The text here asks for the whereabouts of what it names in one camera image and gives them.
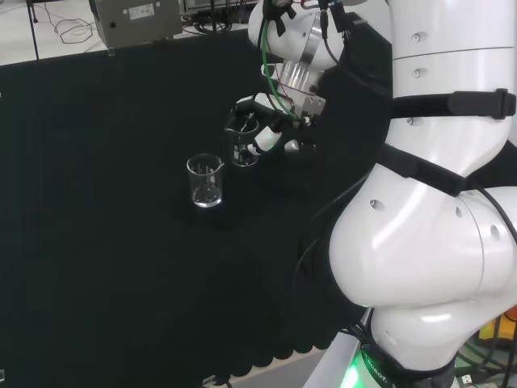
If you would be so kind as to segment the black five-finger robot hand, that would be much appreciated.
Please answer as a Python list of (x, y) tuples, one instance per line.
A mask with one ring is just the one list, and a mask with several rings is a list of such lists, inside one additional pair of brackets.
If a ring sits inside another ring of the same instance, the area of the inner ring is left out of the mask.
[(232, 163), (252, 167), (261, 159), (312, 158), (317, 152), (314, 126), (311, 116), (297, 120), (272, 95), (258, 93), (235, 103), (224, 133)]

